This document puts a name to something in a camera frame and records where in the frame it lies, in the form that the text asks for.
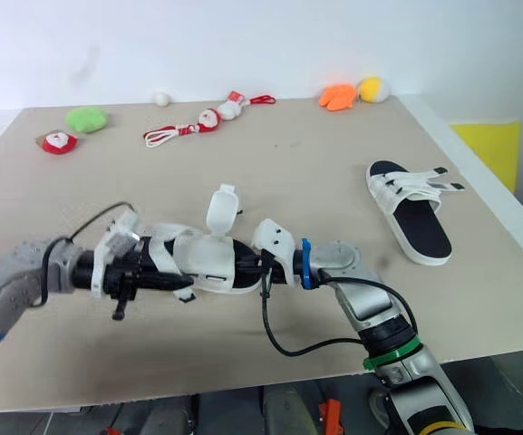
white ball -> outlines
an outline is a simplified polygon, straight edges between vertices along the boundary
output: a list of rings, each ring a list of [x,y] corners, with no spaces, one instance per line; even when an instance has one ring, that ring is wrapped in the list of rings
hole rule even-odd
[[[238,102],[227,100],[217,107],[217,112],[221,115],[221,120],[231,121],[241,114],[241,105]]]
[[[154,102],[160,107],[167,107],[170,103],[170,97],[164,91],[157,90],[154,92]]]

red plush toy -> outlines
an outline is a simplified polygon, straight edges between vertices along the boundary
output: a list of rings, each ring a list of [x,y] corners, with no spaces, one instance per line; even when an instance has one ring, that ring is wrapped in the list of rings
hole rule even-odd
[[[78,143],[78,138],[61,130],[50,131],[35,140],[46,152],[52,154],[65,154],[73,150]]]

red rope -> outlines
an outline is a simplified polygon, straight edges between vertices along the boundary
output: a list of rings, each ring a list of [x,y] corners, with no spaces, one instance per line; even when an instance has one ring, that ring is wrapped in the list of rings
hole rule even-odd
[[[249,100],[251,104],[275,104],[276,99],[271,95],[259,95],[258,97]]]

robotic hand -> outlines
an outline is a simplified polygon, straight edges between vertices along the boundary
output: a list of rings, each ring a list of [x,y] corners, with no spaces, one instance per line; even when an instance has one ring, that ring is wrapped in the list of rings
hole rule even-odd
[[[126,304],[135,299],[139,288],[171,291],[186,303],[195,298],[191,288],[246,293],[261,285],[264,325],[271,343],[286,356],[298,356],[328,342],[297,352],[278,344],[266,316],[271,284],[301,281],[306,289],[329,285],[360,337],[332,343],[362,343],[368,351],[363,366],[374,370],[389,390],[384,398],[389,433],[474,433],[464,401],[421,343],[410,307],[368,269],[356,247],[342,241],[312,247],[304,239],[297,249],[287,230],[266,219],[253,237],[256,253],[226,236],[238,210],[234,188],[221,186],[208,210],[209,235],[168,224],[141,237],[138,215],[127,210],[112,221],[94,251],[73,243],[93,219],[72,237],[52,244],[23,243],[0,257],[0,341],[26,309],[45,304],[48,292],[70,294],[81,288],[92,290],[96,297],[109,296],[118,301],[112,318],[122,320]]]

white slipper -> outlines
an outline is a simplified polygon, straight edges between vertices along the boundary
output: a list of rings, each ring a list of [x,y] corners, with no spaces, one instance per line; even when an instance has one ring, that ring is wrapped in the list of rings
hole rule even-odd
[[[376,161],[366,171],[368,189],[388,220],[402,251],[410,260],[426,266],[446,263],[452,246],[435,212],[442,191],[461,191],[459,183],[430,182],[447,172],[436,168],[410,173],[391,161]]]

